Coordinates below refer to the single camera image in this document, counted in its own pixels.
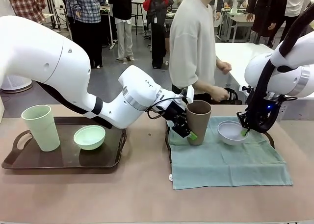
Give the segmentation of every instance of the tripod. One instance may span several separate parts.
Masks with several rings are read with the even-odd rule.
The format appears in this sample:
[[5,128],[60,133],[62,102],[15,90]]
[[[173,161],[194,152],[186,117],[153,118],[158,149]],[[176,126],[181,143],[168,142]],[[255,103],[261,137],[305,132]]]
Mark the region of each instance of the tripod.
[[63,20],[62,18],[60,18],[59,14],[57,13],[57,10],[55,8],[55,4],[53,0],[47,0],[47,5],[48,5],[48,10],[49,13],[54,14],[55,17],[50,17],[51,23],[52,23],[52,29],[58,29],[59,32],[61,32],[61,26],[63,24],[61,24],[60,20]]

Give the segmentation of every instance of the brown tray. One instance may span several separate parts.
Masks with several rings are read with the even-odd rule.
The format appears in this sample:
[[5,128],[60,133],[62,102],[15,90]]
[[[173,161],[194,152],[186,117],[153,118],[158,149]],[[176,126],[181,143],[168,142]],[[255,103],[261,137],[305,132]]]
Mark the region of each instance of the brown tray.
[[114,170],[120,162],[126,141],[125,129],[106,129],[104,143],[95,150],[82,150],[74,142],[77,130],[95,122],[85,117],[55,117],[60,146],[51,152],[43,152],[34,138],[29,139],[23,149],[17,145],[30,131],[22,132],[14,140],[12,151],[2,163],[5,169],[108,169]]

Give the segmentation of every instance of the towel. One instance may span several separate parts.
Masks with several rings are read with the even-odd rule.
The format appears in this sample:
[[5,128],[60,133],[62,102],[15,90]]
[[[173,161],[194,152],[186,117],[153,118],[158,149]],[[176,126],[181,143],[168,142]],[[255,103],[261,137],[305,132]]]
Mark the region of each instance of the towel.
[[244,144],[223,143],[217,128],[227,120],[238,122],[237,117],[211,117],[200,146],[191,146],[186,138],[170,130],[174,190],[293,184],[286,162],[264,135],[251,130]]

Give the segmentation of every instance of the bowl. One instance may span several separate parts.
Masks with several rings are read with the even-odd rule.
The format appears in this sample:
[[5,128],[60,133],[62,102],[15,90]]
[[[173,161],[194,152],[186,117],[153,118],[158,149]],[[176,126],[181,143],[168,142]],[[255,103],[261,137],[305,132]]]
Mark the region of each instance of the bowl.
[[175,16],[175,14],[172,12],[167,13],[167,17],[169,17],[169,18],[173,18],[174,16]]
[[241,132],[245,130],[241,124],[235,121],[224,121],[218,125],[219,138],[230,146],[241,145],[248,138],[249,133],[244,137]]
[[100,147],[105,140],[106,131],[99,125],[82,127],[74,134],[74,142],[84,150]]

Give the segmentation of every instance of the brown cup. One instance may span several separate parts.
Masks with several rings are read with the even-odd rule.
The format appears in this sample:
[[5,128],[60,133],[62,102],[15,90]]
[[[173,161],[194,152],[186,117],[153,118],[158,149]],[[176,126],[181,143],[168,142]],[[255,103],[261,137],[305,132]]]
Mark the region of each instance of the brown cup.
[[211,105],[206,101],[195,100],[192,104],[187,105],[187,125],[197,135],[196,140],[187,139],[191,145],[196,146],[203,143],[210,115]]

